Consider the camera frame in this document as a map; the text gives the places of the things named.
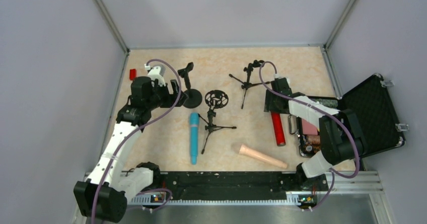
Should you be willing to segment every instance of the gray floor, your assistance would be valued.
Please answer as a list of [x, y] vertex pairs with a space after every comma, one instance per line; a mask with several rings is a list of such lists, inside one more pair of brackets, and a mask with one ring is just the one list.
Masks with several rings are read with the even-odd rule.
[[312, 213], [286, 206], [168, 206], [154, 214], [131, 210], [120, 223], [149, 224], [268, 224], [268, 223], [377, 223], [369, 195], [330, 196]]

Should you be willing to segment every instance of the white wall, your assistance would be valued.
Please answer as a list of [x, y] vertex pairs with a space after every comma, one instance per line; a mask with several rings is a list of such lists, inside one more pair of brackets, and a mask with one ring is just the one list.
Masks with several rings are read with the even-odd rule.
[[425, 223], [427, 183], [427, 0], [360, 0], [332, 46], [332, 61], [348, 91], [372, 73], [389, 89], [407, 144], [366, 159], [378, 170], [398, 223]]
[[349, 0], [103, 0], [130, 48], [323, 44]]
[[69, 223], [124, 54], [92, 0], [0, 0], [1, 223]]

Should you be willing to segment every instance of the blue microphone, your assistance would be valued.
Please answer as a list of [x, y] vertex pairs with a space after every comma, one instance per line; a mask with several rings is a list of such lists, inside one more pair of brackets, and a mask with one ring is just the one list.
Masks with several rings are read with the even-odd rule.
[[199, 131], [199, 114], [192, 112], [190, 114], [190, 157], [191, 164], [197, 163], [198, 154], [198, 131]]

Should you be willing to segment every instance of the case lid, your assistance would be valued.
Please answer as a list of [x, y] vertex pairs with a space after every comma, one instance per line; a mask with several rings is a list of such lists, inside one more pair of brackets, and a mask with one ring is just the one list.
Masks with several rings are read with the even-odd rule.
[[398, 131], [396, 111], [386, 87], [384, 78], [374, 74], [345, 93], [338, 101], [338, 109], [353, 110], [359, 120], [368, 151], [367, 157], [392, 148], [403, 146], [405, 137]]

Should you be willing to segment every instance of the beige cylinder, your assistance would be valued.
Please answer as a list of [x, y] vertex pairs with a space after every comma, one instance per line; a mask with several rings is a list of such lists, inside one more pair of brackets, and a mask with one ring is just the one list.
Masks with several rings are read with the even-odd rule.
[[256, 150], [253, 150], [253, 149], [251, 149], [250, 147], [248, 147], [248, 146], [246, 146], [244, 144], [242, 144], [240, 146], [239, 154], [252, 157], [254, 159], [263, 161], [264, 163], [268, 163], [268, 164], [277, 166], [279, 168], [286, 169], [288, 167], [287, 163], [285, 163], [283, 161], [280, 161], [280, 160], [277, 160], [277, 159], [275, 159], [273, 157], [270, 157], [268, 155], [265, 155], [265, 154], [263, 154], [261, 152], [258, 152]]

